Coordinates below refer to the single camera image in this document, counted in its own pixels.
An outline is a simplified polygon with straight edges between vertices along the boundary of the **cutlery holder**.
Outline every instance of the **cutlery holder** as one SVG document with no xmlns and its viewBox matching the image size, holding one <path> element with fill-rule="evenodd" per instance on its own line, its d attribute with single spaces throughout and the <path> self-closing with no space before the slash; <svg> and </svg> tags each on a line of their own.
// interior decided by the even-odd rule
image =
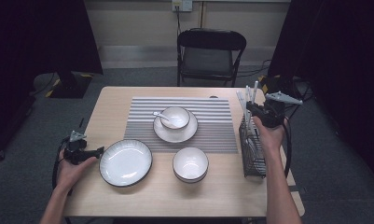
<svg viewBox="0 0 374 224">
<path fill-rule="evenodd" d="M 242 147 L 242 167 L 244 176 L 266 176 L 266 164 L 262 147 L 259 142 L 259 132 L 254 122 L 249 119 L 246 125 L 245 117 L 239 127 L 240 143 Z"/>
</svg>

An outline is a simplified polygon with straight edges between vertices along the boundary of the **gray carpet floor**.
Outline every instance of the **gray carpet floor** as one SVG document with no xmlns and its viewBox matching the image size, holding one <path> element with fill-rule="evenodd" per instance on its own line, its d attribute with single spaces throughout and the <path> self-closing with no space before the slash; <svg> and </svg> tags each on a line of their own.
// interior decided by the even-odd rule
<svg viewBox="0 0 374 224">
<path fill-rule="evenodd" d="M 258 68 L 244 66 L 241 70 Z M 241 72 L 240 76 L 246 77 L 239 77 L 236 87 L 254 86 L 257 77 L 265 72 L 252 76 L 248 76 L 251 72 Z M 46 98 L 54 79 L 51 80 L 52 74 L 38 76 L 36 89 L 45 89 L 35 96 L 30 115 L 9 142 L 6 159 L 0 161 L 0 223 L 39 221 L 51 192 L 57 147 L 72 130 L 84 132 L 103 87 L 176 86 L 175 74 L 175 67 L 105 69 L 104 76 L 93 78 L 83 99 Z M 187 79 L 184 85 L 221 86 L 222 83 Z M 78 128 L 82 119 L 85 122 Z M 291 127 L 291 170 L 306 209 L 304 223 L 374 223 L 374 175 L 354 150 L 338 139 L 328 115 L 314 98 L 300 107 L 291 119 Z M 71 220 L 73 223 L 114 221 L 111 217 Z"/>
</svg>

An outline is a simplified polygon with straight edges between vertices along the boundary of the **black folding chair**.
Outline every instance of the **black folding chair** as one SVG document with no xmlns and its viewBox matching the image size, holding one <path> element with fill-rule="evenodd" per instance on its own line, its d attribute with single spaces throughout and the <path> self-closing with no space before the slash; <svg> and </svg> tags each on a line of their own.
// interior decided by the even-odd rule
<svg viewBox="0 0 374 224">
<path fill-rule="evenodd" d="M 182 78 L 232 81 L 234 87 L 247 41 L 234 31 L 194 28 L 177 38 L 178 75 Z"/>
</svg>

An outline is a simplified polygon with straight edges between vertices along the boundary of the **wooden table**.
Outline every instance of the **wooden table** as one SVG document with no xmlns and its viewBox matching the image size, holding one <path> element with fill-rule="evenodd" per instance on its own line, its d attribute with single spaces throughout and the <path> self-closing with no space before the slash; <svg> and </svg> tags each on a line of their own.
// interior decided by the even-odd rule
<svg viewBox="0 0 374 224">
<path fill-rule="evenodd" d="M 110 147 L 122 140 L 133 96 L 210 97 L 229 99 L 239 153 L 207 153 L 207 176 L 187 184 L 173 173 L 174 153 L 153 153 L 148 175 L 128 188 L 108 185 L 99 172 L 99 162 L 76 184 L 64 215 L 67 217 L 265 217 L 266 179 L 244 177 L 239 140 L 242 108 L 235 88 L 105 87 L 94 107 L 85 134 L 86 150 Z M 262 91 L 256 102 L 262 103 Z M 289 186 L 296 183 L 292 174 Z M 292 192 L 299 214 L 304 207 L 297 191 Z"/>
</svg>

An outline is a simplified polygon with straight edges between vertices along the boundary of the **striped placemat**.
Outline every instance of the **striped placemat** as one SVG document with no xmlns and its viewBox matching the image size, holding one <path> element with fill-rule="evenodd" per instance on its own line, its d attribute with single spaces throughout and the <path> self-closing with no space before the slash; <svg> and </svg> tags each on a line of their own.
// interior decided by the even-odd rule
<svg viewBox="0 0 374 224">
<path fill-rule="evenodd" d="M 154 131 L 154 111 L 180 106 L 192 112 L 199 128 L 182 143 L 168 143 Z M 237 153 L 229 101 L 224 98 L 133 97 L 124 139 L 144 142 L 153 152 L 177 152 L 197 147 L 208 153 Z"/>
</svg>

